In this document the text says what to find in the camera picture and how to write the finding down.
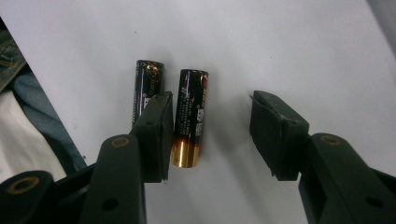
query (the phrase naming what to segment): white surface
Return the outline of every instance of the white surface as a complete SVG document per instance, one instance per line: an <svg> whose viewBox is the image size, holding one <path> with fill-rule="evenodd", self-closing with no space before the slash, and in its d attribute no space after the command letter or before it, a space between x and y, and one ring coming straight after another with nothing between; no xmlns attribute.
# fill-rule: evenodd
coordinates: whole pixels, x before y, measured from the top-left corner
<svg viewBox="0 0 396 224"><path fill-rule="evenodd" d="M254 90L310 133L343 136L396 175L396 61L365 1L0 1L0 15L87 162L128 133L138 59L209 72L198 167L147 185L148 223L306 223L248 133Z"/></svg>
<svg viewBox="0 0 396 224"><path fill-rule="evenodd" d="M0 115L0 183L32 170L50 172L54 180L66 176L50 145L26 118L12 91L0 94Z"/></svg>

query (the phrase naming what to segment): black and gold battery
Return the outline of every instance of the black and gold battery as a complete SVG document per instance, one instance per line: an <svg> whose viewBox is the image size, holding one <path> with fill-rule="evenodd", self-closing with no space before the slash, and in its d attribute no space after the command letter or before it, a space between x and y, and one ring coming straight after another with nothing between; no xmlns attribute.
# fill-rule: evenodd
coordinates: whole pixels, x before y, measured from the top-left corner
<svg viewBox="0 0 396 224"><path fill-rule="evenodd" d="M208 73L183 69L177 97L175 120L176 141L172 148L171 162L182 168L197 165L204 122Z"/></svg>
<svg viewBox="0 0 396 224"><path fill-rule="evenodd" d="M134 113L132 124L142 115L152 96L160 93L163 78L163 63L139 60L136 62L134 82Z"/></svg>

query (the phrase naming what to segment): aa battery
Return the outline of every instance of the aa battery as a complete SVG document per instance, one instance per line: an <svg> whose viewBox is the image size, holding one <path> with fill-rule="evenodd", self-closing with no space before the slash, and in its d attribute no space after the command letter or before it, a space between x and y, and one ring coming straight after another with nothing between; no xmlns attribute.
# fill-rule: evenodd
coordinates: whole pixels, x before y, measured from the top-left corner
<svg viewBox="0 0 396 224"><path fill-rule="evenodd" d="M142 115L142 112L151 97L160 93L163 69L163 63L146 60L139 60L136 62L134 113L132 117L133 125L140 115Z"/></svg>
<svg viewBox="0 0 396 224"><path fill-rule="evenodd" d="M171 162L178 167L194 167L198 162L204 122L208 73L183 69L177 97L175 143Z"/></svg>

